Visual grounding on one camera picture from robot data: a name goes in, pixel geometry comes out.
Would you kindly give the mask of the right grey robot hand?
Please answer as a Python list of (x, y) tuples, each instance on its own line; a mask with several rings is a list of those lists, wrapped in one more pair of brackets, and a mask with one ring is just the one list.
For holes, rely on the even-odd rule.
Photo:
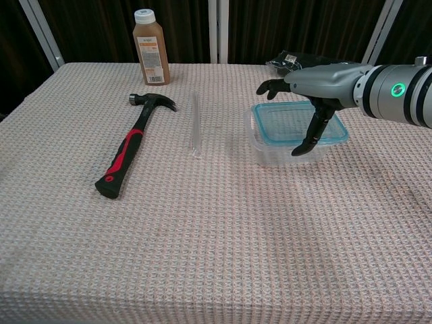
[(292, 151), (293, 157), (311, 152), (336, 111), (353, 108), (357, 81), (373, 67), (359, 63), (335, 63), (295, 70), (284, 78), (266, 80), (256, 93), (272, 100), (279, 92), (292, 92), (306, 97), (315, 108), (306, 137)]

